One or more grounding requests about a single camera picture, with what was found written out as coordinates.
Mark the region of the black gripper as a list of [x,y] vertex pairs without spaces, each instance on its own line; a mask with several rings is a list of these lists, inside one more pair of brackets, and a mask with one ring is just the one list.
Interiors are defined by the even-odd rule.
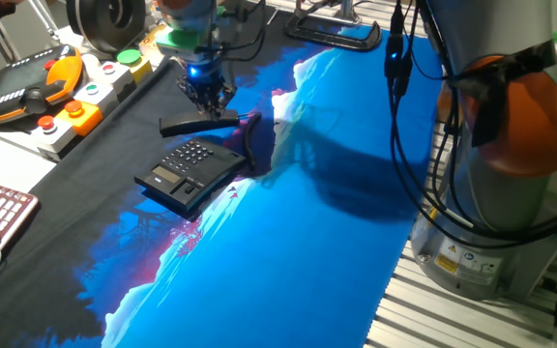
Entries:
[[235,87],[223,76],[222,61],[187,64],[177,85],[196,104],[199,114],[207,119],[213,116],[220,119],[235,96]]

